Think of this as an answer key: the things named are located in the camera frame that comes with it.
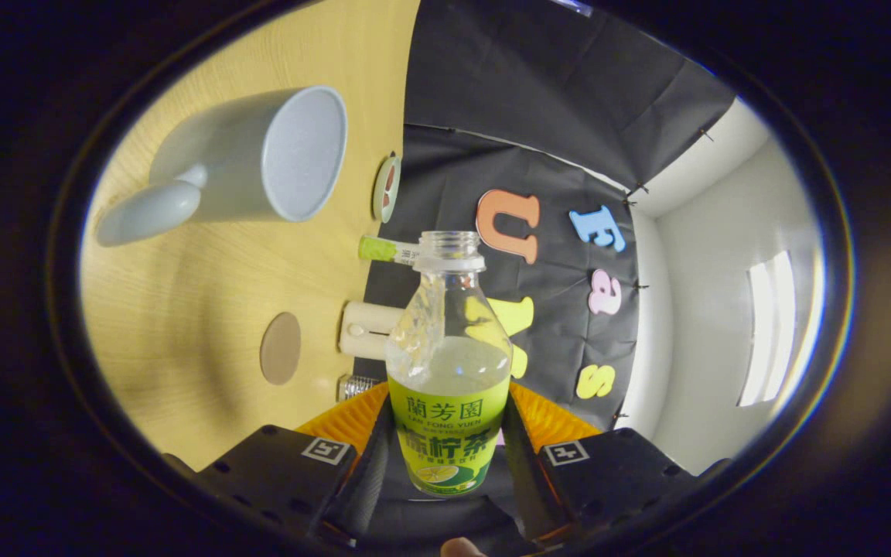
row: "bottle neck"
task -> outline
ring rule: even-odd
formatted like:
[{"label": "bottle neck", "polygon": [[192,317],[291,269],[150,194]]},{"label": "bottle neck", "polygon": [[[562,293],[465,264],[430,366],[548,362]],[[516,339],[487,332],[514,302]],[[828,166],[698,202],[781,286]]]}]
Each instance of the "bottle neck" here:
[{"label": "bottle neck", "polygon": [[483,257],[476,250],[480,234],[467,231],[423,232],[418,239],[415,271],[449,272],[469,275],[484,270]]}]

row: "lemon illustration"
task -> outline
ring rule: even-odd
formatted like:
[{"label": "lemon illustration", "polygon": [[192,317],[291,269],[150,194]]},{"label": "lemon illustration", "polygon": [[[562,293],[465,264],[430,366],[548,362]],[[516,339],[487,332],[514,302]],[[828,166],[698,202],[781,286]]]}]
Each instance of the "lemon illustration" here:
[{"label": "lemon illustration", "polygon": [[417,476],[423,482],[437,484],[452,479],[458,472],[459,468],[456,468],[456,466],[428,466],[428,468],[418,470]]}]

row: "brown circle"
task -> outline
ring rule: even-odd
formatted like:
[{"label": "brown circle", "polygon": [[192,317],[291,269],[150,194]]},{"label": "brown circle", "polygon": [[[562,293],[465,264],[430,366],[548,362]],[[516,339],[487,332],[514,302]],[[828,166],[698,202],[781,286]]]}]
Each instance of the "brown circle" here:
[{"label": "brown circle", "polygon": [[298,369],[301,356],[301,325],[293,313],[282,313],[270,321],[261,341],[261,371],[270,384],[285,384]]}]

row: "mug handle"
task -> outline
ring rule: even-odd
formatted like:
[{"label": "mug handle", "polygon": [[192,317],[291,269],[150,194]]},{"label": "mug handle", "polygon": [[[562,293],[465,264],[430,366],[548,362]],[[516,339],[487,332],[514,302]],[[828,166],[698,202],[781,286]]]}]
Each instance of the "mug handle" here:
[{"label": "mug handle", "polygon": [[191,218],[200,201],[201,188],[183,179],[146,187],[109,209],[95,237],[103,246],[121,246],[163,234]]}]

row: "window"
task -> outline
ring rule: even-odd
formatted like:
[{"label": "window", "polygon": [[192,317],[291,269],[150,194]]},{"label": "window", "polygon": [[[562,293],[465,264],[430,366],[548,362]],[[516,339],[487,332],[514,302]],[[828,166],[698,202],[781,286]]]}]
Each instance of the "window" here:
[{"label": "window", "polygon": [[796,288],[788,251],[749,269],[754,327],[752,360],[738,406],[774,399],[786,378],[796,334]]}]

